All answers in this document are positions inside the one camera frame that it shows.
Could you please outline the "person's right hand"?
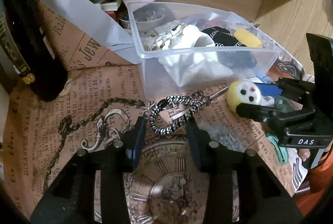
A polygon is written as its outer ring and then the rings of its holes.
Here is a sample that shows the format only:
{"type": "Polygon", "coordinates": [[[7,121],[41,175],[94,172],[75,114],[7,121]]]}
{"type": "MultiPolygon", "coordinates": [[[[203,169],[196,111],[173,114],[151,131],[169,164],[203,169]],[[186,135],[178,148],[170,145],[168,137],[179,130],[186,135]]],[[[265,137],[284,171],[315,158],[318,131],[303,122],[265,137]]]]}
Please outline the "person's right hand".
{"type": "MultiPolygon", "coordinates": [[[[331,150],[332,142],[325,148],[322,149],[322,153],[320,154],[319,162],[324,161],[327,158],[328,152],[331,150]]],[[[298,149],[298,155],[301,158],[302,162],[307,161],[311,157],[311,150],[307,148],[298,149]]]]}

